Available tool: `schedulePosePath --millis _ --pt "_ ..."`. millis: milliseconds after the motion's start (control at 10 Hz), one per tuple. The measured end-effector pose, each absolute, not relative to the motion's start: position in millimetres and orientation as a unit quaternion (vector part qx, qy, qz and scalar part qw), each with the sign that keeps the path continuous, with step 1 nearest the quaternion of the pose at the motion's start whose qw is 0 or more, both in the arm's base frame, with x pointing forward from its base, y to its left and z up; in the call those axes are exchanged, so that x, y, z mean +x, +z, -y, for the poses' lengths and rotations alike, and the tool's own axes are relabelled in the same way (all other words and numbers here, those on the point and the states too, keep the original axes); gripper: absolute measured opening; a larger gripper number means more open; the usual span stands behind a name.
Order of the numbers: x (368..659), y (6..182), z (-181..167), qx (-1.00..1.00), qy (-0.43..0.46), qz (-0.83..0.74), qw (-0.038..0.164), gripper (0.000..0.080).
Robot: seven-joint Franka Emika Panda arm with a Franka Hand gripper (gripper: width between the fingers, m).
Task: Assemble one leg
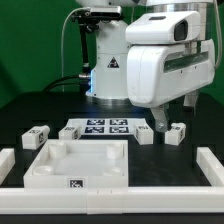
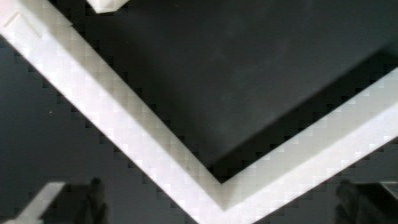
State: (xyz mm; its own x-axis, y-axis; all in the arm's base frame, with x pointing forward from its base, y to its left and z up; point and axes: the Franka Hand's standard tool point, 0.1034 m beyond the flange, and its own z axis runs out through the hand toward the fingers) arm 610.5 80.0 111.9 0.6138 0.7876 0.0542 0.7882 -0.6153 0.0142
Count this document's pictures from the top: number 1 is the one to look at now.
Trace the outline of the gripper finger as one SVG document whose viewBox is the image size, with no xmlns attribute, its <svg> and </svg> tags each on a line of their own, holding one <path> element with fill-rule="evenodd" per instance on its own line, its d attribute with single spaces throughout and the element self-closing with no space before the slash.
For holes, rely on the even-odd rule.
<svg viewBox="0 0 224 224">
<path fill-rule="evenodd" d="M 197 104 L 198 97 L 199 97 L 198 90 L 186 94 L 184 97 L 184 106 L 194 108 Z"/>
<path fill-rule="evenodd" d="M 155 129 L 158 132 L 166 132 L 168 130 L 168 108 L 167 104 L 162 104 L 151 109 L 155 119 Z"/>
</svg>

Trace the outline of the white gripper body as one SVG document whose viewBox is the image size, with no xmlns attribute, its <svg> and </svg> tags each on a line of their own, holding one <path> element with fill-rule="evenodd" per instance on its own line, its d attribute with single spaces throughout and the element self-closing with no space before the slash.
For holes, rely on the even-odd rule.
<svg viewBox="0 0 224 224">
<path fill-rule="evenodd" d="M 184 55 L 184 51 L 184 44 L 130 49 L 127 91 L 133 105 L 154 108 L 213 81 L 213 41 L 203 41 L 200 53 Z"/>
</svg>

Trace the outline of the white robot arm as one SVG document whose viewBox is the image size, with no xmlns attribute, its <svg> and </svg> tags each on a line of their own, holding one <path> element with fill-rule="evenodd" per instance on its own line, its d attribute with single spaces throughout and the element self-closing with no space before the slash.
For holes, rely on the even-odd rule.
<svg viewBox="0 0 224 224">
<path fill-rule="evenodd" d="M 96 32 L 89 97 L 148 108 L 159 132 L 170 129 L 170 101 L 196 106 L 222 57 L 208 35 L 219 0 L 76 1 L 82 24 Z"/>
</svg>

